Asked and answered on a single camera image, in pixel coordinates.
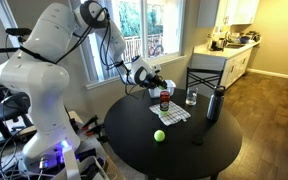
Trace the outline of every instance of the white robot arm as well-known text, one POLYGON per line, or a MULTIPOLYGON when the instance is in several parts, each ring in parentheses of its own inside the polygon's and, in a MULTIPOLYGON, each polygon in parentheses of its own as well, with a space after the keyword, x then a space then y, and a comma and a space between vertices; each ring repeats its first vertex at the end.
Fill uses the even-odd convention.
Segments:
POLYGON ((55 149, 62 149, 64 140, 74 150, 80 145, 81 140, 70 125, 62 100, 69 75, 64 68, 56 65, 65 56, 73 33, 81 38, 90 33, 101 37, 123 83, 166 88, 157 71, 141 57, 133 58, 131 70, 126 68, 121 59, 125 41, 108 17, 107 11, 94 1, 86 1, 73 12, 62 4, 51 4, 20 50, 0 65, 0 83, 26 92, 31 100, 29 113, 37 133, 22 151, 23 169, 36 172, 34 167, 41 157, 55 158, 55 149))

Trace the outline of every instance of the white cabinet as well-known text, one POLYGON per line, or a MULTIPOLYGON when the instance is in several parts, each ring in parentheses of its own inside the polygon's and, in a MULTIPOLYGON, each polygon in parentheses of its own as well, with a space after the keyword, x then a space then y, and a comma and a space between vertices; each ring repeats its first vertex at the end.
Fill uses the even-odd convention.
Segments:
POLYGON ((255 19, 259 0, 237 0, 232 15, 232 24, 252 24, 255 19))
POLYGON ((197 27, 230 25, 236 0, 200 0, 197 27))
POLYGON ((251 24, 259 0, 200 0, 197 27, 251 24))
POLYGON ((245 73, 251 52, 252 48, 231 58, 194 54, 191 68, 223 70, 220 85, 228 88, 245 73))

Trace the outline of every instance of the chair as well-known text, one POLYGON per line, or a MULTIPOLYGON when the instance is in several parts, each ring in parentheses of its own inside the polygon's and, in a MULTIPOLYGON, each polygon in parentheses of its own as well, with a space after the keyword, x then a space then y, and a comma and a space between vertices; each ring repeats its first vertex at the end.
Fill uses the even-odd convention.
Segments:
POLYGON ((0 87, 0 119, 2 121, 18 122, 18 117, 22 117, 26 127, 32 126, 33 124, 26 116, 29 107, 30 99, 26 93, 14 93, 6 87, 0 87))
POLYGON ((187 68, 186 90, 188 87, 198 87, 198 93, 206 97, 213 94, 215 86, 220 85, 223 70, 207 70, 187 68))

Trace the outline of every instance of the baseboard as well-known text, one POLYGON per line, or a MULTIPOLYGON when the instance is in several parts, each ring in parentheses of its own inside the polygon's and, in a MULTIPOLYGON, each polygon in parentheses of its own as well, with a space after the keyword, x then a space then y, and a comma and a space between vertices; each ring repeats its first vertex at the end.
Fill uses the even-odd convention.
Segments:
POLYGON ((269 76, 276 76, 276 77, 281 77, 281 78, 286 78, 288 79, 288 75, 287 74, 280 74, 280 73, 274 73, 274 72, 269 72, 269 71, 262 71, 262 70, 258 70, 258 69, 247 69, 248 72, 253 72, 253 73, 258 73, 258 74, 265 74, 265 75, 269 75, 269 76))

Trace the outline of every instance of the countertop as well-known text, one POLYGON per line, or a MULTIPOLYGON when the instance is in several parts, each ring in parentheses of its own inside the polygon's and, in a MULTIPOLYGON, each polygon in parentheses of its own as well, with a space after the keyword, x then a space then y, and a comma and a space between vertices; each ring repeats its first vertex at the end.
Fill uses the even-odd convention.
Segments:
POLYGON ((229 59, 231 57, 234 57, 234 56, 260 44, 260 42, 261 41, 254 42, 254 43, 248 43, 245 46, 238 48, 238 49, 224 48, 224 51, 210 51, 209 49, 207 49, 207 45, 203 44, 203 45, 194 47, 194 54, 215 56, 215 57, 219 57, 219 58, 229 59))

